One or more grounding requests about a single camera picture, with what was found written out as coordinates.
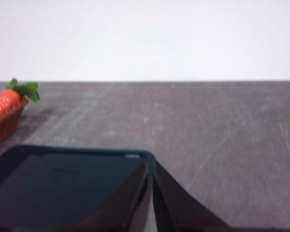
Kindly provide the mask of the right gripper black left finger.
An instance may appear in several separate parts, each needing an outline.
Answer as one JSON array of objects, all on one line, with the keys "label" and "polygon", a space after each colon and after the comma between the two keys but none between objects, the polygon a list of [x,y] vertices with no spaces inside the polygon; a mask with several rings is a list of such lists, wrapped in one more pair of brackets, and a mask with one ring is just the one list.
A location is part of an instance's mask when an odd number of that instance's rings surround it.
[{"label": "right gripper black left finger", "polygon": [[79,229],[144,229],[149,208],[143,161],[124,183],[78,224]]}]

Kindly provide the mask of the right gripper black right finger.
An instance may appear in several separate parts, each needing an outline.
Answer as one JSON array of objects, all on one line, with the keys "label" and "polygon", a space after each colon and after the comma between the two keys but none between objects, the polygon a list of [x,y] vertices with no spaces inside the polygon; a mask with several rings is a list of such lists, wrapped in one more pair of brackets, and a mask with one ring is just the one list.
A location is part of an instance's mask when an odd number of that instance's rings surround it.
[{"label": "right gripper black right finger", "polygon": [[158,161],[153,172],[153,205],[158,229],[229,227],[193,198]]}]

